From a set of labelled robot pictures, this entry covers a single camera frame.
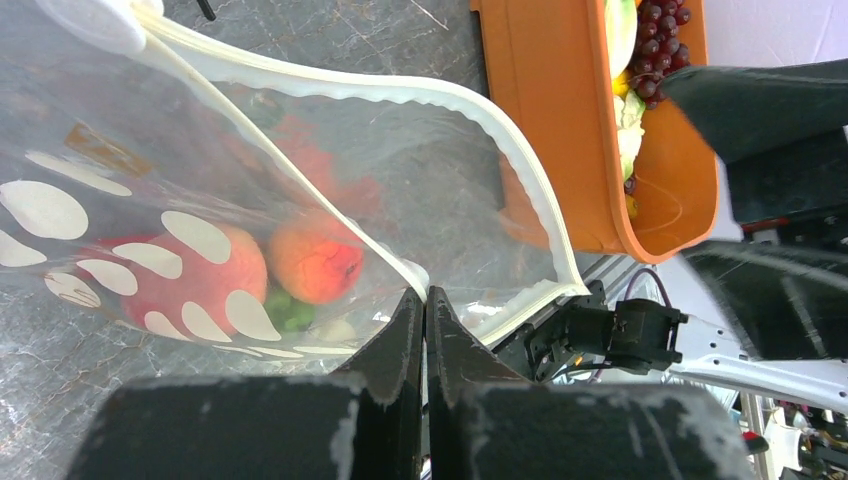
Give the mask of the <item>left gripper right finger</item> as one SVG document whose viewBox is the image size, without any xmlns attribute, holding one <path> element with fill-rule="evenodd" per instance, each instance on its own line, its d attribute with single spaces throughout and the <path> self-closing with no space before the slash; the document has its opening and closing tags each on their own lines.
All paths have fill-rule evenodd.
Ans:
<svg viewBox="0 0 848 480">
<path fill-rule="evenodd" d="M 750 479 L 740 430 L 707 391 L 536 385 L 429 291 L 425 332 L 436 479 Z"/>
</svg>

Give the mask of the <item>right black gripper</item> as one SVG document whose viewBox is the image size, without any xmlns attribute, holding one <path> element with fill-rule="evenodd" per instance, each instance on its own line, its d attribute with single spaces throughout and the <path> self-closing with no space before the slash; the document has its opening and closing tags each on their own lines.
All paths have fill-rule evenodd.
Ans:
<svg viewBox="0 0 848 480">
<path fill-rule="evenodd" d="M 661 87 L 733 162 L 733 218 L 745 240 L 761 242 L 708 240 L 682 252 L 743 350 L 757 360 L 845 360 L 847 255 L 836 252 L 847 250 L 847 60 L 689 66 Z"/>
</svg>

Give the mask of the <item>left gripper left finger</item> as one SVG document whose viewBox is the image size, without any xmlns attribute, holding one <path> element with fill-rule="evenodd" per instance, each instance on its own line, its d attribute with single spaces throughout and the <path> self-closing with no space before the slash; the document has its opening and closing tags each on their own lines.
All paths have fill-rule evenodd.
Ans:
<svg viewBox="0 0 848 480">
<path fill-rule="evenodd" d="M 323 376 L 129 382 L 102 405 L 71 479 L 416 479 L 424 305 Z"/>
</svg>

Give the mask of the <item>pink peach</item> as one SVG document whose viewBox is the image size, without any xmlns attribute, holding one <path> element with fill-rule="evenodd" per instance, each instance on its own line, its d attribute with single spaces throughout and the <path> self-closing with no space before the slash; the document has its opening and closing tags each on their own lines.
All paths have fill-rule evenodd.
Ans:
<svg viewBox="0 0 848 480">
<path fill-rule="evenodd" d="M 102 239 L 77 251 L 86 280 L 117 293 L 125 317 L 172 338 L 277 340 L 264 309 L 268 271 L 245 230 L 220 224 L 189 245 L 170 233 Z"/>
<path fill-rule="evenodd" d="M 356 284 L 365 263 L 356 236 L 332 217 L 319 215 L 279 226 L 268 240 L 269 268 L 295 299 L 335 302 Z"/>
</svg>

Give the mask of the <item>purple grape bunch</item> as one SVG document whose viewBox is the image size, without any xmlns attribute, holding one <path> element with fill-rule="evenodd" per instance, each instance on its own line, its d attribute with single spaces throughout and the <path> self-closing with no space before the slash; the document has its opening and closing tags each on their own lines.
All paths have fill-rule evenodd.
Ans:
<svg viewBox="0 0 848 480">
<path fill-rule="evenodd" d="M 667 98 L 662 81 L 690 65 L 688 46 L 678 35 L 692 12 L 684 0 L 635 1 L 634 5 L 637 35 L 625 75 L 629 89 L 651 110 Z"/>
</svg>

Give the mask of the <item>red chili pepper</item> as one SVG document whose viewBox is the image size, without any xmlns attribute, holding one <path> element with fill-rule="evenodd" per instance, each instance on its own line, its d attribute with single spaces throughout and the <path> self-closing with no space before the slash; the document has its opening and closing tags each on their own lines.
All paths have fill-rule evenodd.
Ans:
<svg viewBox="0 0 848 480">
<path fill-rule="evenodd" d="M 313 126 L 293 115 L 285 115 L 266 133 L 276 147 L 304 176 L 347 216 L 364 218 L 382 210 L 381 187 L 370 175 L 342 180 L 337 174 L 337 157 L 312 139 Z"/>
</svg>

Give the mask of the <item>clear dotted zip top bag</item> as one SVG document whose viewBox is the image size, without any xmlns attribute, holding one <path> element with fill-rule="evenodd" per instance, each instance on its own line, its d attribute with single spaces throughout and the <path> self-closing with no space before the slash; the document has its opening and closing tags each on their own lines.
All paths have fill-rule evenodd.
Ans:
<svg viewBox="0 0 848 480">
<path fill-rule="evenodd" d="M 379 215 L 351 218 L 268 138 L 285 115 L 313 126 L 342 180 L 372 176 Z M 51 296 L 129 328 L 254 357 L 347 357 L 406 291 L 445 291 L 486 345 L 586 286 L 550 182 L 527 139 L 476 92 L 256 55 L 166 19 L 158 1 L 1 5 L 1 288 Z M 228 343 L 129 321 L 83 278 L 77 251 L 170 233 L 194 245 L 250 233 L 268 271 L 281 225 L 332 217 L 365 263 L 305 332 Z"/>
</svg>

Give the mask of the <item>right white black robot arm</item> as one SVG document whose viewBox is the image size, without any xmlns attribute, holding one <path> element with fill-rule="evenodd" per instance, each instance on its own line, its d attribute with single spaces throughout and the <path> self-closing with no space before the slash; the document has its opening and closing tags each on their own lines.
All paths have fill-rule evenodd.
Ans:
<svg viewBox="0 0 848 480">
<path fill-rule="evenodd" d="M 515 346 L 546 382 L 576 355 L 586 369 L 683 378 L 819 408 L 847 408 L 847 63 L 686 67 L 666 94 L 727 164 L 743 241 L 708 240 L 684 259 L 720 324 L 646 299 L 601 306 L 590 292 L 525 325 Z"/>
</svg>

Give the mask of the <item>green pepper in bag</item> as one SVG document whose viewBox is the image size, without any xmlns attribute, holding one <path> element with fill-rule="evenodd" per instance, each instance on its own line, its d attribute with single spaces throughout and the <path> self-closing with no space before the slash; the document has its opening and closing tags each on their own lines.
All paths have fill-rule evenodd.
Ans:
<svg viewBox="0 0 848 480">
<path fill-rule="evenodd" d="M 315 320 L 314 305 L 302 302 L 282 289 L 272 290 L 263 306 L 272 325 L 281 334 L 305 332 Z"/>
</svg>

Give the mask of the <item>orange plastic food bin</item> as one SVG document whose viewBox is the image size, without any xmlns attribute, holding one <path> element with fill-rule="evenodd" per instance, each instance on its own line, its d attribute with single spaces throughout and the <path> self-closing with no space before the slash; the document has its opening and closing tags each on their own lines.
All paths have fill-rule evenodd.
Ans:
<svg viewBox="0 0 848 480">
<path fill-rule="evenodd" d="M 474 1 L 492 101 L 548 175 L 574 249 L 658 264 L 707 239 L 719 206 L 712 149 L 664 101 L 643 118 L 630 218 L 600 1 Z"/>
</svg>

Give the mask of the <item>pale green cabbage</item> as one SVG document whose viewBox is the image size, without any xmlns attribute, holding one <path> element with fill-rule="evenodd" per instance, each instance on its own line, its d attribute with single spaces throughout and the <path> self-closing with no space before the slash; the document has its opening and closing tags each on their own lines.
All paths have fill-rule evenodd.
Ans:
<svg viewBox="0 0 848 480">
<path fill-rule="evenodd" d="M 634 162 L 645 134 L 642 118 L 646 105 L 636 93 L 628 91 L 624 97 L 613 98 L 613 108 L 622 179 L 627 181 L 633 175 Z"/>
</svg>

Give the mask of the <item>green lettuce leaf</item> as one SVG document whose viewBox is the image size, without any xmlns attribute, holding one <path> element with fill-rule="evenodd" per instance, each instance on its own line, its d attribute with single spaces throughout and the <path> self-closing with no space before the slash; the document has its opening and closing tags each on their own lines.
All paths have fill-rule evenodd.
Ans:
<svg viewBox="0 0 848 480">
<path fill-rule="evenodd" d="M 606 0 L 604 24 L 611 80 L 621 75 L 630 61 L 638 31 L 638 11 L 634 0 Z"/>
</svg>

